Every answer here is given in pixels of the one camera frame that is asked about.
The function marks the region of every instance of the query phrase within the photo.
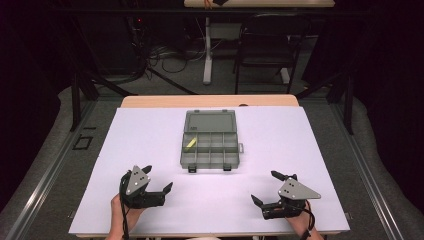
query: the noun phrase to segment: black cable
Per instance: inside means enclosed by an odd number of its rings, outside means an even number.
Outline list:
[[[127,222],[127,213],[125,212],[125,205],[124,205],[124,201],[123,201],[123,194],[125,193],[125,183],[126,181],[129,180],[130,177],[130,172],[128,172],[127,174],[125,174],[122,178],[121,178],[121,184],[119,185],[119,200],[121,202],[121,211],[122,211],[122,217],[123,217],[123,222],[122,222],[122,229],[124,231],[124,235],[122,236],[123,239],[125,240],[129,240],[130,236],[128,233],[128,222]]]
[[[308,237],[310,237],[310,236],[311,236],[310,232],[312,231],[312,229],[313,229],[313,228],[314,228],[314,226],[315,226],[315,216],[314,216],[314,214],[312,213],[311,204],[309,204],[309,201],[308,201],[308,200],[305,200],[305,202],[306,202],[306,204],[308,205],[309,210],[308,210],[308,209],[306,209],[306,208],[298,208],[298,207],[296,207],[296,206],[293,206],[293,205],[289,205],[289,204],[287,204],[288,206],[290,206],[290,207],[292,207],[292,208],[295,208],[295,209],[301,210],[301,211],[306,212],[306,213],[308,213],[308,214],[309,214],[309,223],[308,223],[308,228],[305,230],[305,232],[303,233],[303,235],[300,237],[300,240],[306,240]]]
[[[149,70],[151,73],[153,73],[153,74],[155,74],[156,76],[158,76],[158,77],[162,78],[165,82],[167,82],[167,83],[171,84],[172,86],[174,86],[174,87],[176,87],[176,88],[178,88],[178,89],[180,89],[180,90],[182,90],[182,91],[184,91],[184,92],[186,92],[186,93],[188,93],[188,94],[191,94],[191,95],[199,95],[198,93],[195,93],[195,92],[193,92],[193,91],[191,91],[191,90],[188,90],[187,88],[185,88],[185,87],[183,87],[183,86],[179,85],[178,83],[176,83],[176,82],[172,81],[171,79],[167,78],[166,76],[164,76],[164,75],[160,74],[159,72],[155,71],[154,69],[152,69],[152,68],[150,68],[150,67],[146,68],[146,70]]]

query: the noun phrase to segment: white surface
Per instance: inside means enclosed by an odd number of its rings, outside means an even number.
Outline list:
[[[239,168],[199,169],[195,174],[179,163],[188,108],[118,109],[69,232],[80,236],[108,232],[110,200],[121,177],[134,165],[153,166],[147,191],[161,191],[174,183],[165,206],[142,214],[134,236],[292,233],[284,219],[264,220],[251,199],[251,194],[264,203],[279,199],[277,190],[283,182],[272,177],[271,170],[296,173],[302,184],[322,195],[311,200],[317,229],[349,230],[303,108],[225,109],[236,111],[239,142],[244,144]]]

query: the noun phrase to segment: black metal frame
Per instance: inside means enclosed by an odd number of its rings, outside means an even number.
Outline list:
[[[184,8],[184,9],[76,9],[76,8],[62,8],[50,7],[49,13],[53,16],[78,16],[78,15],[112,15],[112,16],[184,16],[184,17],[241,17],[251,16],[257,13],[279,13],[279,14],[301,14],[311,19],[331,19],[331,20],[350,20],[362,21],[368,24],[368,29],[365,34],[361,36],[359,44],[357,45],[356,55],[345,64],[343,70],[336,73],[333,77],[323,79],[319,83],[310,86],[307,90],[296,94],[298,99],[307,97],[311,93],[320,89],[329,83],[341,84],[342,87],[332,88],[327,95],[329,103],[336,103],[340,101],[343,93],[345,94],[344,103],[344,125],[350,134],[353,134],[351,127],[352,117],[352,103],[353,103],[353,74],[357,71],[358,65],[369,52],[371,44],[375,41],[376,34],[379,32],[379,27],[382,26],[381,21],[374,21],[378,19],[378,14],[375,9],[366,11],[339,11],[332,8],[220,8],[220,9],[201,9],[201,8]],[[97,82],[105,85],[111,90],[119,93],[122,96],[134,95],[131,94],[113,83],[108,82],[106,79],[94,73],[84,71],[84,67],[77,63],[76,59],[72,59],[76,71],[75,79],[72,82],[73,92],[73,114],[74,122],[71,128],[73,131],[80,122],[80,104],[79,104],[79,89],[83,91],[89,100],[96,100],[99,93],[94,88],[92,81],[89,78],[94,78]]]

